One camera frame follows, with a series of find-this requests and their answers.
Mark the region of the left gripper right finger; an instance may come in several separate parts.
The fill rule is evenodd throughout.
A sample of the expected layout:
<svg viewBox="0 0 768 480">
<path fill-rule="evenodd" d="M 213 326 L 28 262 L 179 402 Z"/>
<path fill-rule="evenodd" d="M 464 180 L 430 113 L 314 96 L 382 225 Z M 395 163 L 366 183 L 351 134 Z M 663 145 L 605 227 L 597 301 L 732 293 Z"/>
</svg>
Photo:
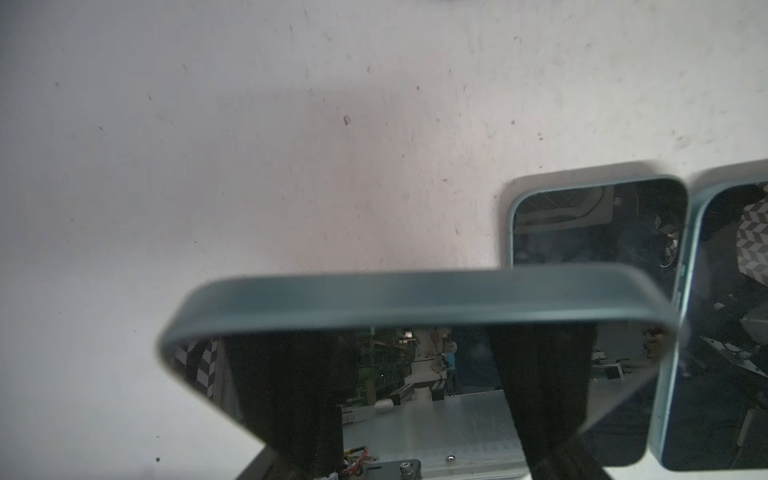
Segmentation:
<svg viewBox="0 0 768 480">
<path fill-rule="evenodd" d="M 607 479 L 580 429 L 587 417 L 594 323 L 486 329 L 533 479 Z"/>
</svg>

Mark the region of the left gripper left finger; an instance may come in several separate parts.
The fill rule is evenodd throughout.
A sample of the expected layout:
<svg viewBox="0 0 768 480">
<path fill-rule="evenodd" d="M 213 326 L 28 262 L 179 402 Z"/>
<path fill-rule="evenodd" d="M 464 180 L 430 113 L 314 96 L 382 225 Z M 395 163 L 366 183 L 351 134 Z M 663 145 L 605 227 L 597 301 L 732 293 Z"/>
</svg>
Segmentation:
<svg viewBox="0 0 768 480">
<path fill-rule="evenodd" d="M 355 333 L 266 332 L 224 344 L 244 426 L 310 478 L 341 470 L 341 406 L 359 371 Z"/>
</svg>

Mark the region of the phone with teal case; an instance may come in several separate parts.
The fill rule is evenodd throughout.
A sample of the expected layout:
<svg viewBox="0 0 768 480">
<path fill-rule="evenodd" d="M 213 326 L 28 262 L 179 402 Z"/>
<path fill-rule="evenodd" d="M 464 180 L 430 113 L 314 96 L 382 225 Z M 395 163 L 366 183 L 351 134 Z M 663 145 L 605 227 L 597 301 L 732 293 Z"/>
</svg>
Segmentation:
<svg viewBox="0 0 768 480">
<path fill-rule="evenodd" d="M 767 184 L 732 182 L 689 197 L 678 181 L 649 207 L 677 238 L 678 336 L 662 465 L 767 467 Z"/>
</svg>

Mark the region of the black phone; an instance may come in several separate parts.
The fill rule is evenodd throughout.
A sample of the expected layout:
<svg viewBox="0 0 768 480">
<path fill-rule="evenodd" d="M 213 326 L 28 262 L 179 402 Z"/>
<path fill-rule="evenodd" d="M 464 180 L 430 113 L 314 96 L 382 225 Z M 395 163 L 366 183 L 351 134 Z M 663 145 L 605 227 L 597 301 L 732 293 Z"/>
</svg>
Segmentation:
<svg viewBox="0 0 768 480">
<path fill-rule="evenodd" d="M 496 325 L 594 323 L 598 345 L 628 354 L 657 333 L 666 357 L 679 317 L 644 272 L 615 264 L 534 265 L 510 270 L 366 273 L 225 279 L 190 293 L 161 333 L 159 356 L 234 335 L 351 330 L 367 334 L 474 333 L 497 372 L 486 329 Z"/>
<path fill-rule="evenodd" d="M 625 264 L 671 296 L 687 207 L 686 188 L 662 177 L 534 192 L 509 212 L 510 262 Z M 648 382 L 585 433 L 598 461 L 623 467 L 643 456 L 655 391 Z"/>
</svg>

